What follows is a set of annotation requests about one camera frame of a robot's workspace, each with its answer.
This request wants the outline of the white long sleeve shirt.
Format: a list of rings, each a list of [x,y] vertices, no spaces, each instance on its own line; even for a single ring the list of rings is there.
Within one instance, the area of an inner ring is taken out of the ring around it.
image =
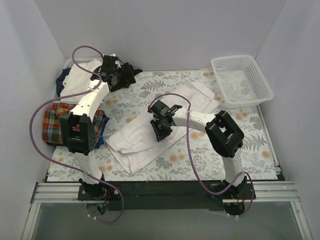
[[[191,106],[191,111],[211,114],[219,106],[215,94],[199,82],[186,82],[173,93],[177,95],[167,95],[160,100],[169,108]],[[120,165],[135,175],[186,133],[185,126],[170,127],[165,118],[157,120],[152,113],[144,111],[109,137],[106,143]]]

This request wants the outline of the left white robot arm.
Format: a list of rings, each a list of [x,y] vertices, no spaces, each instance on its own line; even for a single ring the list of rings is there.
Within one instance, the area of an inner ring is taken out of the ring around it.
[[[96,110],[108,93],[134,84],[135,75],[140,72],[129,63],[123,63],[115,54],[103,55],[101,60],[74,63],[71,67],[68,82],[75,83],[71,89],[85,94],[78,98],[72,93],[66,94],[76,105],[59,118],[62,144],[74,154],[82,171],[79,182],[85,193],[95,200],[103,199],[107,193],[106,187],[100,183],[104,175],[94,153],[99,138],[94,127]]]

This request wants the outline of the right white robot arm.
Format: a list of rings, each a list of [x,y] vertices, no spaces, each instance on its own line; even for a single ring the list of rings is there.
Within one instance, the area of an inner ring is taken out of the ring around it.
[[[181,105],[167,106],[158,100],[148,106],[147,112],[153,115],[150,124],[155,132],[158,142],[166,139],[173,127],[186,127],[186,145],[190,164],[200,185],[212,196],[227,195],[232,199],[241,197],[245,192],[247,177],[243,170],[241,151],[244,133],[228,112],[221,110],[219,113],[202,113],[191,111],[191,107]],[[224,189],[214,192],[209,190],[201,181],[190,149],[190,130],[205,133],[215,152],[221,156],[225,179],[222,182]]]

